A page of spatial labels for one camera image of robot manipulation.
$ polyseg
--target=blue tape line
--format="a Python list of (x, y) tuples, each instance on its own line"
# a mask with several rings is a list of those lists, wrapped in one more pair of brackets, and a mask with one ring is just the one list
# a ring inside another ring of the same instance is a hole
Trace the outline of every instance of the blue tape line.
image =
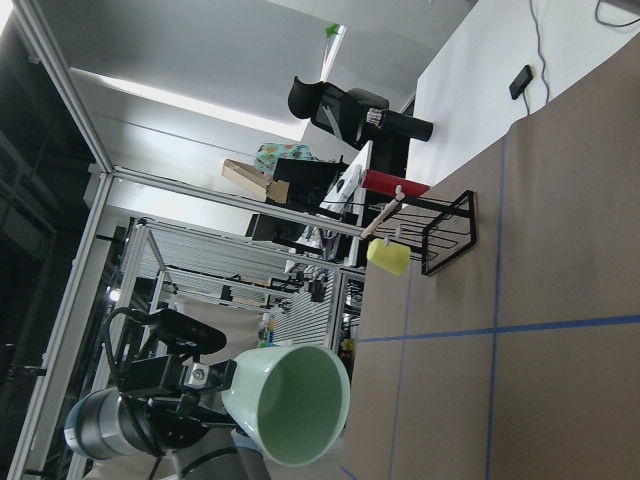
[(606, 327), (611, 325), (630, 325), (640, 323), (640, 315), (624, 315), (620, 317), (590, 318), (587, 320), (570, 320), (565, 322), (531, 323), (498, 327), (497, 333), (539, 332), (544, 330), (567, 330), (571, 328)]
[(395, 337), (363, 338), (362, 340), (358, 340), (358, 343), (396, 342), (400, 340), (424, 340), (429, 338), (466, 337), (491, 334), (505, 335), (510, 333), (540, 332), (544, 330), (568, 330), (572, 328), (633, 325), (636, 323), (640, 323), (640, 314), (622, 315), (618, 317), (590, 318), (585, 320), (565, 320), (550, 323), (528, 323), (525, 325), (511, 325), (496, 328), (478, 328), (475, 330), (397, 335)]
[(373, 337), (359, 339), (358, 343), (376, 343), (376, 342), (395, 342), (397, 340), (404, 340), (403, 335), (397, 335), (395, 337)]
[(402, 391), (402, 381), (404, 379), (404, 354), (407, 348), (407, 329), (409, 324), (409, 308), (411, 306), (411, 289), (413, 286), (413, 266), (416, 262), (409, 262), (409, 285), (407, 286), (407, 304), (404, 307), (404, 326), (402, 328), (402, 351), (400, 352), (400, 371), (398, 373), (398, 389), (396, 391), (396, 411), (393, 415), (393, 432), (391, 433), (391, 451), (389, 452), (389, 480), (393, 474), (393, 457), (396, 452), (396, 433), (398, 431), (398, 416), (400, 415), (400, 394)]
[(358, 480), (358, 478), (353, 473), (351, 473), (349, 470), (347, 470), (345, 467), (340, 466), (340, 470), (342, 470), (342, 473), (344, 473), (351, 480)]
[(500, 157), (500, 200), (498, 206), (498, 240), (496, 248), (496, 289), (493, 304), (493, 338), (491, 342), (491, 374), (489, 377), (489, 412), (487, 414), (487, 451), (484, 464), (484, 478), (491, 479), (491, 455), (493, 452), (493, 404), (496, 387), (496, 363), (498, 356), (498, 320), (500, 318), (500, 291), (502, 273), (502, 237), (504, 230), (504, 179), (507, 168), (506, 138), (502, 137)]

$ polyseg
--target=power cable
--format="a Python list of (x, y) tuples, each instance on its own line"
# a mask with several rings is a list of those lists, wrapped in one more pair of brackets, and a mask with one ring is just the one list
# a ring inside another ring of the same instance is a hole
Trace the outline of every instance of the power cable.
[(596, 3), (596, 9), (593, 12), (593, 16), (596, 20), (596, 22), (598, 22), (600, 25), (605, 25), (607, 27), (614, 27), (614, 28), (621, 28), (621, 27), (628, 27), (630, 25), (634, 25), (638, 22), (640, 22), (640, 17), (636, 18), (635, 20), (631, 21), (631, 22), (627, 22), (627, 23), (609, 23), (605, 20), (602, 20), (600, 18), (600, 4), (602, 3), (602, 0), (598, 0), (598, 3)]
[(538, 42), (538, 57), (540, 57), (540, 60), (542, 61), (542, 72), (540, 73), (540, 78), (542, 78), (542, 83), (544, 83), (544, 86), (547, 91), (546, 97), (544, 100), (544, 104), (546, 105), (547, 103), (549, 103), (549, 97), (551, 96), (551, 89), (549, 88), (549, 83), (547, 82), (547, 79), (544, 76), (545, 71), (547, 69), (547, 61), (545, 60), (544, 55), (542, 55), (542, 38), (540, 36), (540, 23), (538, 22), (538, 17), (536, 17), (535, 12), (533, 11), (533, 0), (529, 0), (529, 11), (531, 12), (531, 18), (533, 18), (533, 23), (536, 26), (536, 38)]
[(109, 370), (111, 371), (111, 376), (113, 378), (113, 383), (118, 389), (118, 392), (120, 392), (122, 405), (124, 406), (124, 409), (131, 419), (131, 425), (133, 426), (133, 429), (143, 441), (149, 452), (154, 457), (162, 458), (164, 456), (162, 449), (158, 446), (153, 438), (149, 437), (149, 435), (146, 434), (146, 432), (142, 428), (142, 425), (140, 425), (140, 422), (138, 421), (138, 418), (133, 411), (133, 402), (131, 400), (131, 397), (129, 397), (125, 393), (122, 393), (122, 376), (121, 372), (118, 370), (115, 358), (113, 357), (113, 346), (111, 344), (111, 336), (109, 334), (109, 327), (111, 326), (111, 322), (120, 314), (131, 316), (133, 313), (134, 310), (129, 307), (119, 307), (112, 311), (107, 316), (107, 318), (104, 319), (104, 322), (102, 324), (102, 342), (104, 343), (104, 351), (107, 357), (107, 364), (109, 365)]
[(522, 99), (524, 100), (524, 106), (527, 107), (527, 116), (529, 116), (531, 115), (531, 109), (529, 108), (529, 102), (527, 102), (527, 95), (524, 91), (522, 92)]

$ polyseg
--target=black cable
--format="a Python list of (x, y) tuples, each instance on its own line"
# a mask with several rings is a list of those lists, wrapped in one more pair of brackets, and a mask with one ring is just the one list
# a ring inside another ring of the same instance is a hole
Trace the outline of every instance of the black cable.
[(536, 17), (535, 12), (533, 11), (533, 0), (529, 0), (529, 11), (531, 12), (531, 18), (533, 18), (533, 23), (536, 26), (536, 37), (537, 37), (537, 41), (538, 41), (538, 57), (540, 57), (540, 60), (542, 61), (542, 72), (540, 72), (540, 78), (542, 78), (542, 83), (544, 83), (544, 86), (547, 90), (547, 94), (544, 100), (544, 104), (546, 105), (547, 103), (549, 103), (549, 97), (551, 96), (551, 89), (549, 88), (549, 83), (547, 82), (547, 79), (544, 76), (544, 73), (547, 69), (547, 61), (545, 60), (544, 56), (542, 55), (542, 38), (540, 36), (540, 24), (538, 23), (538, 17)]
[(160, 466), (161, 461), (162, 461), (162, 457), (156, 457), (156, 461), (153, 464), (153, 468), (149, 472), (149, 476), (147, 477), (147, 480), (153, 480), (153, 477), (156, 476), (156, 472), (158, 471), (158, 467)]
[(601, 3), (602, 3), (602, 0), (598, 0), (598, 3), (596, 3), (596, 9), (593, 12), (593, 16), (596, 19), (596, 22), (598, 22), (600, 25), (605, 25), (607, 27), (620, 28), (620, 27), (628, 27), (630, 25), (633, 25), (635, 23), (640, 22), (640, 17), (638, 17), (635, 20), (633, 20), (631, 22), (628, 22), (628, 23), (609, 23), (609, 22), (606, 22), (606, 21), (600, 19), (600, 15), (598, 15)]
[(138, 355), (136, 355), (136, 360), (142, 360), (144, 358), (148, 358), (149, 354), (151, 353), (151, 347), (153, 346), (153, 344), (157, 339), (158, 337), (153, 332), (149, 333), (149, 336), (147, 337), (147, 341), (144, 342), (144, 345), (138, 352)]
[(525, 92), (522, 92), (522, 99), (524, 100), (524, 106), (527, 107), (527, 116), (531, 115), (531, 109), (529, 108), (529, 102), (527, 102), (527, 96)]
[(129, 307), (119, 307), (113, 310), (107, 318), (104, 319), (104, 323), (102, 324), (102, 342), (104, 343), (104, 351), (107, 357), (107, 364), (109, 365), (109, 370), (111, 371), (111, 376), (113, 378), (113, 383), (115, 384), (118, 392), (120, 393), (120, 398), (122, 399), (122, 405), (124, 406), (129, 418), (131, 419), (131, 425), (135, 430), (136, 434), (141, 438), (149, 452), (158, 458), (162, 458), (164, 453), (162, 449), (157, 445), (155, 439), (146, 434), (143, 430), (138, 418), (135, 416), (133, 411), (133, 404), (131, 398), (122, 393), (122, 376), (121, 372), (118, 370), (118, 365), (116, 364), (115, 358), (113, 357), (113, 346), (111, 345), (111, 335), (109, 334), (109, 328), (111, 326), (111, 322), (114, 318), (116, 318), (120, 314), (131, 315), (134, 311)]

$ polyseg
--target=brown cardboard surface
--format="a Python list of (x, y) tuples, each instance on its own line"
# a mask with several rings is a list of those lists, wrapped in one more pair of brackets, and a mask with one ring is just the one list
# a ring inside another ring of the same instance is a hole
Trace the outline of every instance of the brown cardboard surface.
[(502, 142), (482, 152), (425, 197), (454, 200), (476, 194), (476, 245), (433, 276), (415, 268), (407, 333), (458, 331), (493, 325)]
[(391, 478), (483, 478), (491, 340), (407, 341)]
[(396, 277), (376, 265), (367, 266), (360, 338), (402, 335), (407, 311), (409, 269)]
[(253, 165), (226, 159), (222, 164), (222, 176), (247, 189), (263, 202), (270, 198), (278, 203), (286, 203), (289, 183), (267, 180)]
[(492, 480), (638, 478), (640, 325), (501, 335)]
[(640, 41), (515, 124), (500, 324), (640, 312)]
[(356, 347), (345, 467), (359, 479), (386, 480), (400, 373), (401, 342)]

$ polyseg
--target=ceiling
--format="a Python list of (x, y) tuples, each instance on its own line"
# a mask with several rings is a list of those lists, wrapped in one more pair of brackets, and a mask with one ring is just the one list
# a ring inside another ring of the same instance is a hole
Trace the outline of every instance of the ceiling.
[[(225, 158), (251, 163), (260, 144), (289, 143), (108, 84), (126, 80), (299, 129), (286, 98), (294, 75), (320, 78), (334, 22), (346, 26), (329, 80), (364, 88), (399, 109), (418, 76), (468, 13), (468, 0), (36, 0), (75, 89), (114, 165), (244, 194), (222, 178)], [(320, 159), (356, 151), (310, 126)]]

